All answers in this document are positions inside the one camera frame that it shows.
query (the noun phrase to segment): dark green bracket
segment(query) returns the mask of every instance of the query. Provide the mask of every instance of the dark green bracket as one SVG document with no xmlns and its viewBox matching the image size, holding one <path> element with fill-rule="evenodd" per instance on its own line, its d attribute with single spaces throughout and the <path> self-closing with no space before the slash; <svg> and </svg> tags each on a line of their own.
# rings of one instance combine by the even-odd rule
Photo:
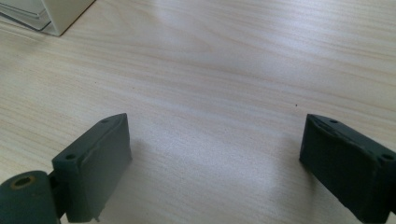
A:
<svg viewBox="0 0 396 224">
<path fill-rule="evenodd" d="M 0 186 L 1 224 L 98 220 L 132 159 L 126 114 L 102 119 L 52 160 L 47 175 L 32 171 Z"/>
<path fill-rule="evenodd" d="M 345 124 L 307 115 L 300 161 L 361 222 L 396 211 L 396 153 Z"/>
</svg>

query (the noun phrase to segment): light wood grain surface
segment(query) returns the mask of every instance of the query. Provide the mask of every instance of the light wood grain surface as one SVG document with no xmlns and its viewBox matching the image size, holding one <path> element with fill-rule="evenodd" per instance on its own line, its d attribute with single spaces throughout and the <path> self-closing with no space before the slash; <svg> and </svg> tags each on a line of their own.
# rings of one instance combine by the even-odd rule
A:
<svg viewBox="0 0 396 224">
<path fill-rule="evenodd" d="M 103 224 L 359 223 L 299 163 L 300 144 L 314 113 L 396 149 L 395 12 L 394 1 L 98 0 L 61 37 L 1 23 L 0 182 L 50 172 L 125 112 L 134 161 Z"/>
</svg>

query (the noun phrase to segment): hole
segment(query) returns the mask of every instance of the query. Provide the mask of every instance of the hole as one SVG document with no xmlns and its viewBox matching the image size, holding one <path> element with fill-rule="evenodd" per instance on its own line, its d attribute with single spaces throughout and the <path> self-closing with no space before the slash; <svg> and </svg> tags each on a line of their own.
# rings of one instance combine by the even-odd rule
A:
<svg viewBox="0 0 396 224">
<path fill-rule="evenodd" d="M 33 182 L 35 182 L 35 177 L 32 175 L 29 176 L 23 176 L 19 179 L 14 180 L 11 183 L 11 188 L 12 189 L 23 189 L 29 185 L 31 185 Z"/>
<path fill-rule="evenodd" d="M 70 154 L 70 155 L 67 155 L 67 156 L 66 156 L 66 159 L 67 159 L 67 160 L 73 160 L 75 157 L 76 157 L 75 154 Z"/>
<path fill-rule="evenodd" d="M 386 160 L 389 160 L 389 161 L 393 161 L 394 160 L 394 157 L 392 157 L 392 156 L 390 156 L 388 154 L 382 154 L 382 158 L 384 158 Z"/>
</svg>

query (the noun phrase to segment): dark green plastic part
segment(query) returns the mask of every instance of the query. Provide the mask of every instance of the dark green plastic part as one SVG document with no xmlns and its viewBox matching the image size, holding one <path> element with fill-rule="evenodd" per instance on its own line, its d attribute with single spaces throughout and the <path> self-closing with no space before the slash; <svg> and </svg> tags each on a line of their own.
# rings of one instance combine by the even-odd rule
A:
<svg viewBox="0 0 396 224">
<path fill-rule="evenodd" d="M 396 153 L 345 124 L 307 115 L 300 161 L 364 223 L 394 211 Z"/>
<path fill-rule="evenodd" d="M 52 160 L 54 171 L 17 175 L 0 187 L 1 224 L 98 220 L 132 159 L 126 114 L 102 119 Z"/>
</svg>

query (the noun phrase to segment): wooden table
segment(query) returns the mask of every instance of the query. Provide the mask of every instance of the wooden table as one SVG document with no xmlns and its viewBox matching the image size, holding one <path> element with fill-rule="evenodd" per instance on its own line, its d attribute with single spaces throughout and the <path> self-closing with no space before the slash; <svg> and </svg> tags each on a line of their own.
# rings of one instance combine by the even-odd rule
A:
<svg viewBox="0 0 396 224">
<path fill-rule="evenodd" d="M 134 161 L 102 224 L 359 223 L 299 163 L 300 145 L 313 113 L 396 148 L 395 11 L 98 0 L 61 37 L 1 23 L 0 182 L 50 172 L 125 112 Z"/>
</svg>

